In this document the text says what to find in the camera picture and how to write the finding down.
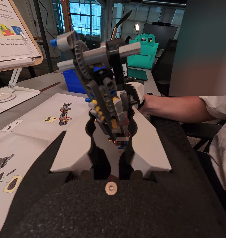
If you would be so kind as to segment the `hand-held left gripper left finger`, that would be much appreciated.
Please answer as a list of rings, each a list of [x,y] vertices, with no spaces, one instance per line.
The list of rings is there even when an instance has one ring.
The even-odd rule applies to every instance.
[[[96,146],[93,133],[96,117],[86,110],[66,131],[50,171],[72,172],[80,177],[82,171],[93,169],[94,179],[107,179],[111,166],[103,149]]]

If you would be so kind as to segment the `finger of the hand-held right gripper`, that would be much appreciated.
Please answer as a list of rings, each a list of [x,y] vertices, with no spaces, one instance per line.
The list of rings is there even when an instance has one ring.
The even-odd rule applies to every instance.
[[[129,104],[139,110],[144,105],[144,85],[139,82],[126,83],[125,89],[128,95]]]

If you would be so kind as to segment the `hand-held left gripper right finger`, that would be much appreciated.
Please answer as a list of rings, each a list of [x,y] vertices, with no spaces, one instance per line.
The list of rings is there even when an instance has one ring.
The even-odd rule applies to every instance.
[[[135,108],[128,111],[130,138],[119,160],[119,179],[130,179],[135,171],[152,179],[153,172],[170,172],[171,165],[156,128]]]

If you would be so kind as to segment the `lego car chassis assembly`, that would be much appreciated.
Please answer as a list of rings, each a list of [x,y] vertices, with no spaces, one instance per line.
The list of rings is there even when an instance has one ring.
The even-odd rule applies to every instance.
[[[125,149],[130,133],[123,129],[126,112],[131,108],[125,89],[122,64],[127,57],[141,52],[139,42],[126,45],[124,40],[102,42],[89,50],[76,31],[67,32],[50,41],[66,54],[67,60],[58,63],[59,70],[73,69],[88,98],[90,113],[101,129],[119,149]]]

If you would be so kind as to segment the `white lego instruction booklet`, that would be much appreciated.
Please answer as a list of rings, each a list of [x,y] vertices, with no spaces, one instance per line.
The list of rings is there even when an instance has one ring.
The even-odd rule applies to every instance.
[[[57,93],[0,131],[0,231],[29,168],[87,109],[85,98]]]

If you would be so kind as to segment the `person's right forearm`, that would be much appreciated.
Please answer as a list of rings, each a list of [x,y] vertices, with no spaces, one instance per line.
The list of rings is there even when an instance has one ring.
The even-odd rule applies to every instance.
[[[159,97],[145,94],[144,104],[138,111],[181,123],[202,123],[216,119],[209,114],[206,103],[199,96]]]

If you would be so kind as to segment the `teal tote bag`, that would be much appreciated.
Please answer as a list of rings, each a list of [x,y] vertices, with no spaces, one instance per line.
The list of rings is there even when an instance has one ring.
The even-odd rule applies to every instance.
[[[129,44],[141,43],[141,53],[127,57],[128,67],[151,69],[156,56],[159,43],[155,42],[153,34],[141,34],[130,39]]]

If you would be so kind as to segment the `black mesh office chair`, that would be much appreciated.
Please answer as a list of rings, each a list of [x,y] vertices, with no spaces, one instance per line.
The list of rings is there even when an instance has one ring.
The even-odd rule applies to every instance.
[[[169,39],[164,51],[158,58],[152,69],[152,76],[158,91],[164,96],[168,96],[170,88],[171,73],[178,40]]]

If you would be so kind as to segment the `large dark display screen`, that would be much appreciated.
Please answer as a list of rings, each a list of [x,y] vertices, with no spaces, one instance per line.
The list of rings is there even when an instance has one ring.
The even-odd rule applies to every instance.
[[[156,40],[163,38],[176,39],[179,30],[180,26],[178,25],[154,21],[144,24],[143,33],[153,34]]]

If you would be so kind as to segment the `blue plastic bin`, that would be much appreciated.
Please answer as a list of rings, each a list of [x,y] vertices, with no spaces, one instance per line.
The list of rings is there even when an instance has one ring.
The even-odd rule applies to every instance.
[[[73,69],[63,71],[63,75],[69,92],[86,94],[85,89]]]

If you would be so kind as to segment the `person's white shirt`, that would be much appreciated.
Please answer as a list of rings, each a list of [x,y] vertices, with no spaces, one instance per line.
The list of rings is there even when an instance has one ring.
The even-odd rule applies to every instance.
[[[206,103],[210,115],[226,120],[226,96],[200,96],[200,98]],[[226,123],[213,138],[209,156],[218,179],[226,190]]]

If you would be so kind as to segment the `wooden support column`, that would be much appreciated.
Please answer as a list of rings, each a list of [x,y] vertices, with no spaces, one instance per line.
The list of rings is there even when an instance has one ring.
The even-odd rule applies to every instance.
[[[61,0],[61,6],[64,19],[65,32],[67,33],[71,31],[72,26],[69,0]]]

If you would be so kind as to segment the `black tripod pole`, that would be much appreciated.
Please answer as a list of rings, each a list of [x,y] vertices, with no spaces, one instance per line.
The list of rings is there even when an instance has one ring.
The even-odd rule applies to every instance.
[[[45,34],[44,26],[43,26],[43,21],[42,21],[42,17],[41,17],[38,0],[33,0],[33,3],[34,3],[35,12],[37,15],[37,20],[38,20],[38,24],[39,24],[42,41],[43,41],[43,49],[45,51],[47,64],[48,64],[50,73],[53,73],[54,70],[53,70],[52,61],[51,61],[51,57],[50,57],[49,45],[46,40],[46,34]]]

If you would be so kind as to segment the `white document stand with sheet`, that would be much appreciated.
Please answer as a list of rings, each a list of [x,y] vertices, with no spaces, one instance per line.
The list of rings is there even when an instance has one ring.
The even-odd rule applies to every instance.
[[[9,2],[10,2],[10,4],[11,4],[11,6],[13,7],[14,11],[16,12],[18,18],[20,19],[20,22],[22,23],[22,25],[23,25],[25,31],[27,32],[28,36],[29,36],[30,39],[32,40],[34,46],[37,48],[37,50],[38,50],[39,53],[40,53],[40,57],[34,57],[36,62],[35,62],[34,65],[32,65],[32,66],[39,65],[39,64],[41,64],[42,61],[43,61],[43,56],[42,56],[41,50],[40,50],[40,48],[38,47],[36,41],[34,40],[34,38],[33,38],[32,34],[31,34],[30,30],[28,29],[28,26],[26,25],[25,21],[23,20],[21,14],[19,13],[19,11],[18,11],[17,7],[15,6],[14,2],[13,2],[12,0],[9,0]]]

